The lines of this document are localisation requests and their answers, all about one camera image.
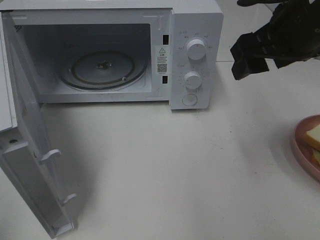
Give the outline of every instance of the control panel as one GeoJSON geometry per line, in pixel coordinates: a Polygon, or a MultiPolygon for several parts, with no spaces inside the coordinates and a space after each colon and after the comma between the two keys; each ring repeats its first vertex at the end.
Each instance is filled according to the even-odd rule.
{"type": "Polygon", "coordinates": [[[222,13],[175,14],[172,109],[209,106],[222,22],[222,13]]]}

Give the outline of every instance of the warning label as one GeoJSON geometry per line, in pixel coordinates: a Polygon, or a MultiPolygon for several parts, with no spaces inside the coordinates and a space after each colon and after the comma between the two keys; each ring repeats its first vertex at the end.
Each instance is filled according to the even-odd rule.
{"type": "Polygon", "coordinates": [[[156,72],[161,75],[168,73],[170,47],[167,45],[155,46],[156,72]]]}

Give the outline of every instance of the white knob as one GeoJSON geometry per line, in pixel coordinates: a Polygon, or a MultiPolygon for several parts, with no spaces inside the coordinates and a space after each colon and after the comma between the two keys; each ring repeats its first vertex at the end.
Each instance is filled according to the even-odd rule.
{"type": "Polygon", "coordinates": [[[207,47],[200,38],[190,40],[186,45],[188,57],[192,60],[200,60],[207,54],[207,47]]]}
{"type": "Polygon", "coordinates": [[[197,89],[202,84],[202,79],[197,71],[190,71],[183,78],[184,85],[191,90],[197,89]]]}

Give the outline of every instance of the qr code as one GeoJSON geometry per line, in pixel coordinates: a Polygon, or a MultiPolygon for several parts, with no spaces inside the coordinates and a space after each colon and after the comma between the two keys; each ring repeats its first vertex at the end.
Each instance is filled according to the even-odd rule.
{"type": "Polygon", "coordinates": [[[168,64],[158,64],[158,73],[166,73],[168,64]]]}

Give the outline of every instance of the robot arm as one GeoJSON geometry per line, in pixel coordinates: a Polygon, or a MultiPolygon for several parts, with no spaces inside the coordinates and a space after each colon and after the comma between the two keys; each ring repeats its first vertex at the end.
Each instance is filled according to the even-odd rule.
{"type": "Polygon", "coordinates": [[[231,48],[236,80],[269,71],[265,59],[278,68],[320,56],[320,0],[239,0],[240,6],[281,3],[269,23],[243,34],[231,48]]]}

